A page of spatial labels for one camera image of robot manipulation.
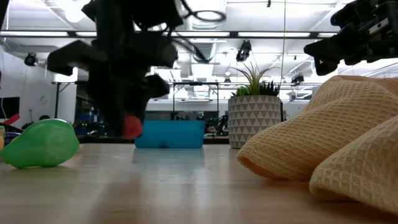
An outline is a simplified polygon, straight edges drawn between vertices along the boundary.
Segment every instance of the wall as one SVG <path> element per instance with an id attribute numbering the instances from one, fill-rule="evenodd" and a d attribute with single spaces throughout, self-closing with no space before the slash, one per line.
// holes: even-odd
<path id="1" fill-rule="evenodd" d="M 58 101 L 58 118 L 74 123 L 76 112 L 76 88 L 77 85 L 60 85 L 60 95 Z"/>
<path id="2" fill-rule="evenodd" d="M 290 118 L 294 118 L 297 116 L 300 111 L 307 105 L 308 101 L 283 101 L 284 102 L 284 110 L 286 113 L 290 115 Z M 220 101 L 219 104 L 220 116 L 225 114 L 225 111 L 228 111 L 228 102 Z M 173 110 L 173 101 L 170 100 L 161 100 L 161 101 L 153 101 L 148 102 L 147 111 L 172 111 Z M 185 101 L 185 102 L 176 102 L 175 103 L 176 111 L 216 111 L 217 110 L 217 102 L 216 101 Z"/>
<path id="3" fill-rule="evenodd" d="M 0 97 L 20 97 L 19 115 L 21 119 L 13 125 L 21 128 L 31 121 L 29 110 L 32 110 L 34 121 L 40 116 L 55 114 L 56 85 L 51 84 L 52 72 L 45 72 L 41 67 L 28 67 L 23 60 L 5 51 L 0 46 L 0 69 L 2 72 L 0 83 Z M 64 94 L 60 95 L 58 118 L 74 120 L 76 100 L 76 86 L 73 89 L 67 87 Z"/>

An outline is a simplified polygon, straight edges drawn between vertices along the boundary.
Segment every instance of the green squeeze toy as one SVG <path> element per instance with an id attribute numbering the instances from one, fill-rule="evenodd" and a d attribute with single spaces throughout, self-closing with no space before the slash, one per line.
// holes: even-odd
<path id="1" fill-rule="evenodd" d="M 18 169 L 53 167 L 70 158 L 79 149 L 75 130 L 61 119 L 44 119 L 31 124 L 0 153 L 6 164 Z"/>

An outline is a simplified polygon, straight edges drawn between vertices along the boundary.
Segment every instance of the wooden table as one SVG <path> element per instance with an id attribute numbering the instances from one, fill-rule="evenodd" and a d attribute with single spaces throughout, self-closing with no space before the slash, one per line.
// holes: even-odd
<path id="1" fill-rule="evenodd" d="M 0 222 L 398 223 L 360 203 L 319 201 L 306 183 L 267 181 L 236 162 L 237 152 L 86 144 L 60 167 L 0 162 Z"/>

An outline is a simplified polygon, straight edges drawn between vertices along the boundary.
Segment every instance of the red item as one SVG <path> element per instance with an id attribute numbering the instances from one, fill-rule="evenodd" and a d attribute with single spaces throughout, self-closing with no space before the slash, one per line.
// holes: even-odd
<path id="1" fill-rule="evenodd" d="M 136 116 L 124 119 L 124 139 L 135 139 L 142 134 L 142 123 Z"/>
<path id="2" fill-rule="evenodd" d="M 21 117 L 19 116 L 19 114 L 15 114 L 14 116 L 12 116 L 12 117 L 10 117 L 8 120 L 6 120 L 6 121 L 4 122 L 4 124 L 6 124 L 6 125 L 12 125 L 12 124 L 14 124 L 17 120 L 19 120 L 19 118 L 21 118 Z"/>

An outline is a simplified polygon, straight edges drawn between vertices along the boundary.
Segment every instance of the blue container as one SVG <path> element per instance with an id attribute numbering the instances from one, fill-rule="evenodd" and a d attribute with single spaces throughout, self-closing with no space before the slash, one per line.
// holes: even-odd
<path id="1" fill-rule="evenodd" d="M 202 148 L 204 121 L 145 121 L 137 148 Z"/>

